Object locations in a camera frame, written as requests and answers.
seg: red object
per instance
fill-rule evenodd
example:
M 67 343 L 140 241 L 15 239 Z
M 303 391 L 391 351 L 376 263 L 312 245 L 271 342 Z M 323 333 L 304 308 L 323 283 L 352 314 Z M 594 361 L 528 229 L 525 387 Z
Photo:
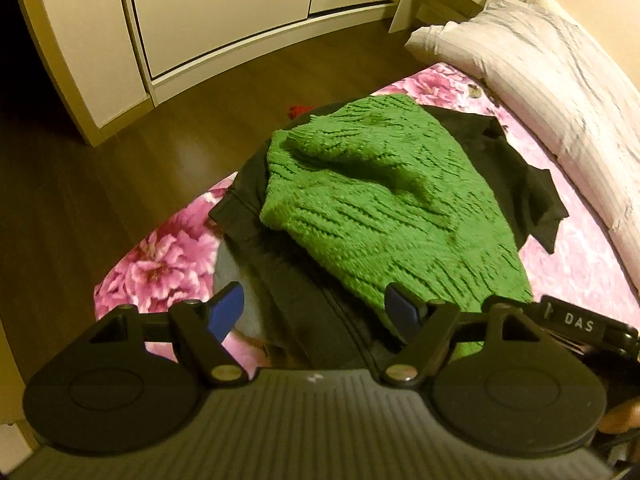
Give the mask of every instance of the red object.
M 287 115 L 289 116 L 289 119 L 293 120 L 300 117 L 300 115 L 306 112 L 310 112 L 313 109 L 314 108 L 312 106 L 292 106 L 291 108 L 289 108 L 289 113 Z

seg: white pillow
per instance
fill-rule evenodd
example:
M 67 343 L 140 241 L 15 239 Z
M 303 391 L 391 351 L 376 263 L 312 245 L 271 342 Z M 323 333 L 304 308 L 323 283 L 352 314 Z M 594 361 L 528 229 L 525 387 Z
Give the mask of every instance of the white pillow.
M 484 79 L 557 156 L 640 287 L 640 94 L 572 21 L 488 0 L 468 22 L 420 28 L 406 46 Z
M 573 23 L 574 25 L 578 25 L 580 27 L 580 23 L 576 22 L 566 10 L 562 8 L 562 6 L 556 2 L 555 0 L 525 0 L 528 4 L 540 7 L 541 9 L 548 10 L 549 12 L 554 12 L 564 20 L 567 20 L 569 23 Z

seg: baseboard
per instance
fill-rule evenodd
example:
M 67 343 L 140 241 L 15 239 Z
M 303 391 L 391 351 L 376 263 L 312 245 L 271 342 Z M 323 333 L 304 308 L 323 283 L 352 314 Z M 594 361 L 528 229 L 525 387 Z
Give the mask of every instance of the baseboard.
M 100 128 L 102 140 L 106 140 L 117 134 L 120 130 L 129 126 L 133 121 L 139 119 L 153 109 L 154 103 L 151 100 L 151 96 L 147 95 L 146 98 L 140 101 L 137 105 L 133 105 L 131 108 L 125 110 L 123 113 L 114 117 L 111 121 L 102 126 Z
M 270 30 L 202 56 L 152 81 L 159 103 L 225 70 L 285 46 L 393 16 L 396 4 L 379 4 L 310 18 Z

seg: gray cloth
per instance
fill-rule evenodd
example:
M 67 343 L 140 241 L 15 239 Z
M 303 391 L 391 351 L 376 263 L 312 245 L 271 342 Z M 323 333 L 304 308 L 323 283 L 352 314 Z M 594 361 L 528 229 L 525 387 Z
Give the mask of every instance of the gray cloth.
M 303 353 L 260 277 L 225 237 L 218 248 L 214 290 L 230 282 L 239 282 L 244 290 L 244 311 L 235 326 L 238 332 L 293 354 Z

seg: green knit sweater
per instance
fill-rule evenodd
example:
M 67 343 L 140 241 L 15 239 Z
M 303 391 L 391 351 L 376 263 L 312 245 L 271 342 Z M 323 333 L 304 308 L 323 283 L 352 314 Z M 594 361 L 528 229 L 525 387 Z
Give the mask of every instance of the green knit sweater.
M 492 190 L 446 129 L 400 94 L 367 97 L 274 133 L 260 219 L 383 315 L 385 287 L 479 312 L 530 301 Z

